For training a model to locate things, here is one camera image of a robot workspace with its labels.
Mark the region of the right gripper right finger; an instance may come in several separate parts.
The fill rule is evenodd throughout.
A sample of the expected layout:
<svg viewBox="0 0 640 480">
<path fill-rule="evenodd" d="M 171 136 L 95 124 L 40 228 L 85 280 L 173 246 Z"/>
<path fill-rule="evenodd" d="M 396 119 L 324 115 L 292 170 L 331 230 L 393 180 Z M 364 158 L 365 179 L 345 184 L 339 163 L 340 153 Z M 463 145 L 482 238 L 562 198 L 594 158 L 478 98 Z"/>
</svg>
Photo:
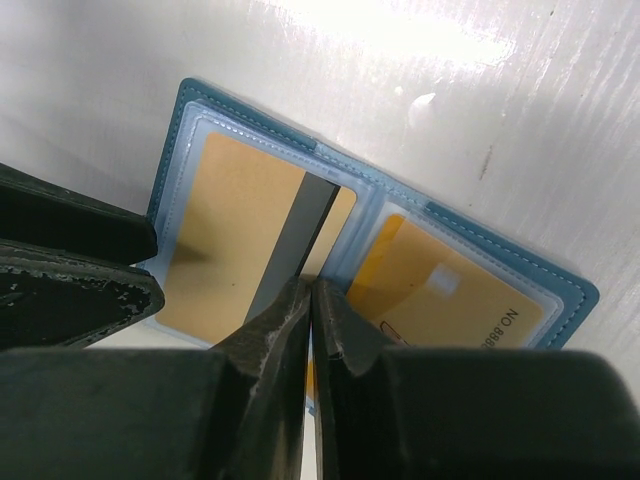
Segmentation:
<svg viewBox="0 0 640 480">
<path fill-rule="evenodd" d="M 635 479 L 639 412 L 581 351 L 402 346 L 312 290 L 322 479 Z"/>
</svg>

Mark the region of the blue leather card holder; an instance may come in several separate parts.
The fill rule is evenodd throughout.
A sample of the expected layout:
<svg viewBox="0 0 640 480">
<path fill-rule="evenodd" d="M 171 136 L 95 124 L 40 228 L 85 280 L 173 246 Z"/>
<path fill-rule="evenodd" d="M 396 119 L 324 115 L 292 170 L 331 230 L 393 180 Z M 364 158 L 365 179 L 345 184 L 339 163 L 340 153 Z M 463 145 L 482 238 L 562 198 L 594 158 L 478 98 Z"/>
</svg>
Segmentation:
<svg viewBox="0 0 640 480">
<path fill-rule="evenodd" d="M 590 281 L 193 78 L 179 86 L 147 215 L 151 324 L 212 346 L 285 282 L 325 278 L 395 342 L 558 349 Z"/>
</svg>

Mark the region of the gold credit card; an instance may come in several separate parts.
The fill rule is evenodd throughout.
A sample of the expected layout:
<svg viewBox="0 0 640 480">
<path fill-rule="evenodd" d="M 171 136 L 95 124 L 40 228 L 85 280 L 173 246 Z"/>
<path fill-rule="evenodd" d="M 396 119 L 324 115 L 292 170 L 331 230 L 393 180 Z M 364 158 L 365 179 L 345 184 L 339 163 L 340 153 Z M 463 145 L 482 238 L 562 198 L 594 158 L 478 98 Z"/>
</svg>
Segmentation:
<svg viewBox="0 0 640 480">
<path fill-rule="evenodd" d="M 192 178 L 155 320 L 216 344 L 320 273 L 357 195 L 220 133 Z"/>
<path fill-rule="evenodd" d="M 383 223 L 347 300 L 412 346 L 514 348 L 545 317 L 538 301 L 398 213 Z"/>
</svg>

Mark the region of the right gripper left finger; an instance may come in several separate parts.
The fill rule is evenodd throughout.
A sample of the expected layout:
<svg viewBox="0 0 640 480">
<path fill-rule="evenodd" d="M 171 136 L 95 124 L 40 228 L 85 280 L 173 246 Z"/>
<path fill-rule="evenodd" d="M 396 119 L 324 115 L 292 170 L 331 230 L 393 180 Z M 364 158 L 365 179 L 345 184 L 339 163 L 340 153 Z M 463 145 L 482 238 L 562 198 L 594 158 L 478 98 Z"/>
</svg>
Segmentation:
<svg viewBox="0 0 640 480">
<path fill-rule="evenodd" d="M 311 293 L 202 349 L 14 349 L 1 356 L 5 479 L 296 479 Z"/>
</svg>

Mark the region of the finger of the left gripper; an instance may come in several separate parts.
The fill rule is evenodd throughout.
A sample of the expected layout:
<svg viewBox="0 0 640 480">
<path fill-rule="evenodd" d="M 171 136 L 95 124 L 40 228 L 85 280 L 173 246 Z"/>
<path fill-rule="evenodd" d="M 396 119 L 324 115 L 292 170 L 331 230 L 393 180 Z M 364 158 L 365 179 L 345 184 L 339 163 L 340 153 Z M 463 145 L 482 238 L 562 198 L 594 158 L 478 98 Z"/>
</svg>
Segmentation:
<svg viewBox="0 0 640 480">
<path fill-rule="evenodd" d="M 157 236 L 143 215 L 1 166 L 1 237 L 118 264 L 154 257 Z"/>
<path fill-rule="evenodd" d="M 1 241 L 1 348 L 91 345 L 159 312 L 164 293 L 135 267 Z"/>
</svg>

